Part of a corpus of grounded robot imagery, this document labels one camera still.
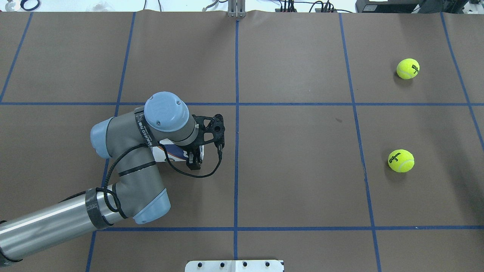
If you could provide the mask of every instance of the yellow tennis ball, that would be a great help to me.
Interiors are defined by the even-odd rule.
[[[403,79],[411,79],[418,75],[419,63],[414,59],[404,59],[396,67],[396,73]]]
[[[388,165],[390,168],[399,173],[405,173],[413,168],[415,161],[412,153],[405,149],[398,149],[388,155]]]

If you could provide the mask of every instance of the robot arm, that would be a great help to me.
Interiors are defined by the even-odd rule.
[[[208,126],[206,119],[211,120]],[[190,169],[200,169],[199,149],[204,144],[215,143],[221,159],[224,131],[221,115],[191,116],[185,103],[169,92],[159,92],[143,107],[95,125],[92,146],[103,158],[118,158],[119,182],[0,222],[0,267],[125,218],[144,224],[162,217],[171,206],[151,148],[170,139],[187,151]],[[214,138],[204,141],[205,133]]]

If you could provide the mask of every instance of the light blue cap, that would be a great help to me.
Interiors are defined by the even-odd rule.
[[[190,112],[185,103],[176,95],[157,92],[145,103],[145,118],[156,130],[173,132],[181,129],[188,122]]]
[[[91,129],[91,145],[96,149],[96,153],[104,159],[111,159],[106,146],[106,132],[109,122],[114,117],[104,120],[99,124],[96,124]]]
[[[171,208],[166,188],[146,207],[140,210],[133,219],[136,224],[145,224],[165,215]]]

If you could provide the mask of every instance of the gray tabletop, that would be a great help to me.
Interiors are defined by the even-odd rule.
[[[484,270],[481,15],[1,13],[0,220],[99,186],[89,131],[158,91],[226,122],[196,180],[159,164],[170,212],[8,271]],[[417,59],[411,80],[395,73]],[[395,149],[415,156],[402,174]],[[199,174],[217,162],[206,148]]]

